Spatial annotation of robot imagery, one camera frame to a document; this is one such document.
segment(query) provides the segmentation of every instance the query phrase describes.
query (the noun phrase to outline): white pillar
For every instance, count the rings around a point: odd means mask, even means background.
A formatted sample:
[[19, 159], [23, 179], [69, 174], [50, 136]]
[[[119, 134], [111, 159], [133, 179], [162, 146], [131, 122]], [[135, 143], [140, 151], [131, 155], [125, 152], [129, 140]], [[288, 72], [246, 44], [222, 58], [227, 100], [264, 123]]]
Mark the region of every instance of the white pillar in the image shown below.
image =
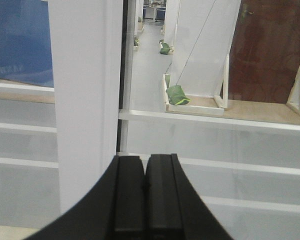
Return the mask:
[[164, 17], [164, 42], [174, 46], [180, 0], [167, 0]]
[[134, 35], [138, 36], [138, 17], [140, 15], [140, 1], [135, 1], [135, 15], [134, 15]]
[[122, 1], [50, 0], [61, 211], [116, 154]]

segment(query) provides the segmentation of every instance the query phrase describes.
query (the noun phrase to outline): white floor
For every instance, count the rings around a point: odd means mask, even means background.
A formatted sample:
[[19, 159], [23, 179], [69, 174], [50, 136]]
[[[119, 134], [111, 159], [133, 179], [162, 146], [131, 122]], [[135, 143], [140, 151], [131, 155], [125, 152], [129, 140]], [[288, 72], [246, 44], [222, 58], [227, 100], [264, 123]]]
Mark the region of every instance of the white floor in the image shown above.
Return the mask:
[[0, 240], [22, 240], [36, 231], [35, 228], [0, 225]]
[[133, 52], [130, 109], [163, 112], [161, 91], [163, 74], [172, 62], [172, 55], [160, 54], [162, 24], [148, 23], [139, 34], [139, 50]]

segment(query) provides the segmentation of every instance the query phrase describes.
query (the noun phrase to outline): white horizontal bar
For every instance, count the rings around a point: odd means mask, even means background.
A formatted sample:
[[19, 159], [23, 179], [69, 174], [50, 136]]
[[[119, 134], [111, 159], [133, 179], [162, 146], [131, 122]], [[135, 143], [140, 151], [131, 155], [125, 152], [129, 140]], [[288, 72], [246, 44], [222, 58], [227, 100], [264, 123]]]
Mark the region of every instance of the white horizontal bar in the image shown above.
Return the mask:
[[197, 116], [186, 114], [173, 114], [166, 112], [119, 110], [120, 120], [165, 122], [170, 124], [202, 123], [207, 128], [228, 129], [247, 132], [263, 132], [268, 134], [283, 134], [300, 136], [300, 125], [240, 120], [222, 117]]
[[0, 93], [54, 96], [53, 87], [0, 83]]
[[38, 168], [49, 168], [58, 169], [59, 163], [49, 162], [49, 161], [34, 161], [34, 160], [24, 160], [24, 159], [14, 159], [14, 158], [3, 158], [0, 157], [0, 164], [8, 165], [19, 165], [27, 167], [38, 167]]
[[222, 205], [222, 206], [230, 206], [230, 207], [238, 207], [238, 208], [300, 213], [300, 205], [295, 205], [295, 204], [252, 201], [252, 200], [242, 200], [242, 199], [212, 197], [212, 196], [200, 196], [200, 198], [204, 203], [208, 205]]
[[0, 122], [0, 133], [44, 135], [56, 134], [56, 127], [10, 124]]
[[[120, 156], [140, 156], [142, 160], [148, 160], [150, 154], [138, 154], [129, 152], [118, 152]], [[214, 160], [204, 160], [195, 158], [185, 158], [179, 157], [179, 162], [181, 164], [194, 165], [194, 166], [204, 166], [210, 168], [222, 168], [222, 169], [232, 169], [241, 171], [254, 171], [272, 174], [286, 174], [286, 175], [298, 175], [300, 176], [300, 168], [293, 167], [281, 167], [281, 166], [268, 166], [268, 165], [256, 165], [238, 162], [228, 162], [228, 161], [214, 161]]]

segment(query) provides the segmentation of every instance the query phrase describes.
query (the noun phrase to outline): black plastic part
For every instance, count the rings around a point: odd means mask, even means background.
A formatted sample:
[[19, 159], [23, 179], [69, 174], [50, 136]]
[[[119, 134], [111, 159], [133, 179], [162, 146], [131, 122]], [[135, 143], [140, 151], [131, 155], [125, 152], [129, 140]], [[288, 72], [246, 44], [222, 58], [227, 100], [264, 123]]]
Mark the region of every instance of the black plastic part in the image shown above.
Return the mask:
[[186, 177], [176, 154], [172, 164], [185, 240], [233, 240], [217, 221]]
[[115, 156], [94, 187], [26, 240], [233, 240], [201, 201], [176, 154]]
[[148, 238], [183, 240], [171, 155], [151, 155], [146, 169]]
[[144, 167], [138, 156], [121, 156], [118, 169], [114, 239], [144, 240]]
[[119, 157], [100, 180], [64, 215], [26, 240], [111, 240]]

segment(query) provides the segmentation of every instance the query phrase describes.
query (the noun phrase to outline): white wall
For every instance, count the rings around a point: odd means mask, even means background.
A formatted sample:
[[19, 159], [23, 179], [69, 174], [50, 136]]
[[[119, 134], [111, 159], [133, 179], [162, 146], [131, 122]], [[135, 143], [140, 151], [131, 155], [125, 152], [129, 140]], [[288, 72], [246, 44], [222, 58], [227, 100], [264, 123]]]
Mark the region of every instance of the white wall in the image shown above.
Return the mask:
[[174, 46], [180, 0], [167, 0], [164, 17], [164, 42]]
[[222, 79], [240, 2], [240, 0], [217, 0], [212, 8], [214, 0], [181, 1], [171, 66], [172, 84], [178, 81], [206, 21], [178, 82], [186, 94], [213, 96], [218, 82]]
[[62, 212], [116, 154], [122, 4], [48, 2]]

